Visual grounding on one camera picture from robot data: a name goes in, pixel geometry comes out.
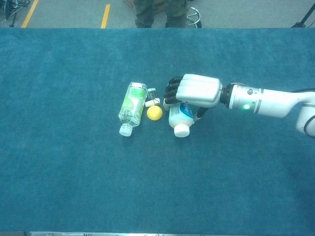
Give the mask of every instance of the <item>small bottle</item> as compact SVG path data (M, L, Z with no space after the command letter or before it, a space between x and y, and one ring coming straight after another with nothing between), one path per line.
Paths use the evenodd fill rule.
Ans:
M129 137L133 127L140 124L144 104L148 95L147 86L142 83L131 82L119 112L119 120L122 123L119 133Z
M176 137L187 137L190 127L194 124L190 105L186 103L175 103L169 109L169 125L174 128Z

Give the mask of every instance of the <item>pants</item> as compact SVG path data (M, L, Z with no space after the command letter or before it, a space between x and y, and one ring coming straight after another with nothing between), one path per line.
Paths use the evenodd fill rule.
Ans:
M153 0L133 0L138 28L151 28L154 22ZM164 0L167 24L173 28L186 26L188 0Z

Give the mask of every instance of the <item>robotic hand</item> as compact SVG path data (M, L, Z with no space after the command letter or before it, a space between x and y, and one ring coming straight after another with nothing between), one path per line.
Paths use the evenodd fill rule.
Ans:
M223 87L219 79L185 74L171 79L165 89L164 108L169 110L171 104L178 102L199 107L195 120L220 103L229 109L277 118L285 117L295 105L302 103L296 129L315 138L315 88L284 92L252 88L241 83Z

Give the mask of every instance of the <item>teal carpet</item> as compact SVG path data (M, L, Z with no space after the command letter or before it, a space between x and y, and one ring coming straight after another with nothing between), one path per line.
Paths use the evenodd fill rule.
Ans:
M315 87L315 29L0 29L0 230L315 235L315 141L224 105L119 134L131 81Z

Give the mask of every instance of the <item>white bottle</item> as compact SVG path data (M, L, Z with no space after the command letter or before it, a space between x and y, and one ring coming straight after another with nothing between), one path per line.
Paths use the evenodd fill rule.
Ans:
M122 123L119 133L129 137L132 129L140 124L144 104L147 98L147 86L142 83L131 82L119 112L119 120Z
M174 128L176 137L187 137L190 127L193 125L193 114L190 105L186 103L175 103L169 108L169 125Z

